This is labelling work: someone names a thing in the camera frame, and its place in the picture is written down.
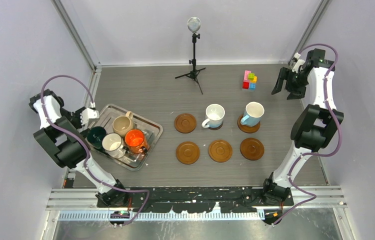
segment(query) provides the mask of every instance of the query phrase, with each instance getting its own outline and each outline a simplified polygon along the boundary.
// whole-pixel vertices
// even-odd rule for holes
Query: white wall
[[[360,237],[375,240],[375,1],[332,1],[311,36],[313,43],[339,52],[333,94],[345,114],[342,147],[324,160],[325,169],[331,183],[341,185]],[[337,136],[322,152],[336,144]]]
[[[29,98],[51,76],[89,82],[91,70],[50,0],[0,0],[0,240],[36,240],[59,168],[33,138],[38,115]],[[84,90],[63,79],[49,88],[68,110],[83,105]]]
[[[63,0],[103,65],[187,64],[201,19],[199,63],[287,61],[319,0]]]

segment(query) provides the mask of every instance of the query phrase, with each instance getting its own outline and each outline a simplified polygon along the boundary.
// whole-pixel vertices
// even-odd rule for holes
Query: mug
[[[253,127],[257,125],[264,114],[264,107],[258,102],[252,101],[246,105],[240,124]]]
[[[102,140],[102,147],[111,157],[119,159],[129,153],[129,148],[125,145],[123,138],[117,133],[110,133]]]
[[[125,135],[125,143],[134,154],[146,154],[149,146],[145,134],[138,129],[132,129]]]
[[[114,133],[125,137],[127,132],[135,129],[135,124],[133,123],[133,112],[128,111],[125,116],[119,116],[112,122],[112,129]]]
[[[206,119],[202,122],[203,128],[218,128],[223,123],[225,109],[219,104],[211,104],[205,110]]]
[[[101,126],[92,127],[92,129],[87,134],[87,141],[97,150],[102,149],[102,140],[107,135],[105,128]]]

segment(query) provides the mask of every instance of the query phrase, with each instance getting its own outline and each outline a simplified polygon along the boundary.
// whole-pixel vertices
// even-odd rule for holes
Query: brown coaster
[[[218,163],[227,162],[232,157],[232,146],[225,140],[215,140],[208,147],[209,156]]]
[[[264,145],[258,139],[247,138],[240,144],[240,153],[244,158],[255,161],[264,155]]]
[[[193,164],[200,158],[200,148],[191,141],[185,141],[177,147],[175,155],[182,164]]]
[[[211,129],[211,130],[219,130],[219,129],[221,129],[221,128],[223,127],[223,124],[224,124],[224,122],[222,122],[221,125],[218,126],[218,127],[209,127],[208,129]]]
[[[197,120],[189,113],[182,113],[174,119],[174,127],[182,134],[188,134],[197,127]]]
[[[257,125],[255,126],[247,126],[247,125],[242,125],[241,124],[241,119],[244,115],[240,115],[239,118],[237,119],[237,126],[239,127],[239,129],[244,132],[244,133],[247,133],[247,134],[253,134],[255,133],[256,131],[258,131],[258,129],[260,129],[260,126],[261,126],[261,122],[259,122]]]

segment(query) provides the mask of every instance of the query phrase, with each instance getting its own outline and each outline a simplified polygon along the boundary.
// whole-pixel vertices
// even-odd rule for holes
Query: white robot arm
[[[321,109],[327,110],[325,104],[325,95],[323,93],[323,84],[324,81],[322,80],[327,72],[328,68],[326,67],[313,67],[308,74],[307,80],[309,83],[309,89],[311,90],[310,99],[311,105],[319,106]],[[334,76],[334,72],[331,71],[327,78],[327,94],[328,94],[328,101],[329,105],[333,110],[336,110],[336,106],[333,101],[332,95],[332,78]],[[284,158],[281,165],[274,171],[273,175],[273,182],[276,183],[278,186],[284,188],[292,187],[292,184],[288,181],[288,172],[292,167],[292,164],[295,162],[297,157],[304,153],[311,153],[312,150],[306,147],[296,147],[295,141],[292,141],[290,145],[290,149],[287,152],[286,157]],[[302,159],[296,164],[293,168],[293,171],[290,175],[292,180],[295,179],[297,174],[299,173],[300,169],[306,163],[306,161],[310,158],[310,155],[303,156]]]
[[[302,154],[317,152],[319,149],[327,147],[332,140],[337,127],[328,111],[326,101],[339,123],[344,119],[344,114],[336,110],[333,100],[334,68],[327,76],[327,99],[325,99],[324,78],[333,64],[333,61],[325,59],[325,53],[324,50],[316,48],[308,52],[305,60],[299,59],[301,55],[297,53],[290,66],[291,69],[286,67],[280,69],[276,86],[271,94],[280,92],[283,82],[286,80],[285,89],[290,92],[287,99],[302,99],[305,97],[306,86],[309,84],[311,103],[292,127],[290,133],[292,144],[282,164],[264,181],[262,200],[265,204],[284,202],[290,195],[290,187],[292,187],[289,177],[292,181],[295,179],[310,155],[302,156],[291,170],[297,158]]]
[[[49,89],[44,91],[43,99],[50,121],[84,141],[89,129],[82,132],[78,130],[85,126],[89,119],[98,118],[99,113],[95,110],[95,106],[91,104],[90,108],[82,107],[75,112],[69,112],[63,108],[63,99]],[[127,200],[127,193],[107,186],[124,189],[119,180],[99,166],[92,155],[85,161],[87,153],[83,146],[73,137],[64,134],[49,124],[42,108],[40,94],[30,98],[29,106],[40,117],[40,130],[33,134],[34,138],[58,166],[61,168],[68,167],[82,173],[96,186],[98,189],[96,197],[106,206],[119,205]],[[93,179],[87,169],[99,181],[107,185]]]

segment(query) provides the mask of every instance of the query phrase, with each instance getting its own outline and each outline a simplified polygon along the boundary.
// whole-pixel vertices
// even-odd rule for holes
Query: beige mug
[[[119,116],[114,119],[114,122],[112,122],[112,129],[114,130],[114,133],[124,138],[128,131],[135,129],[135,124],[133,123],[133,112],[128,111],[125,116]]]

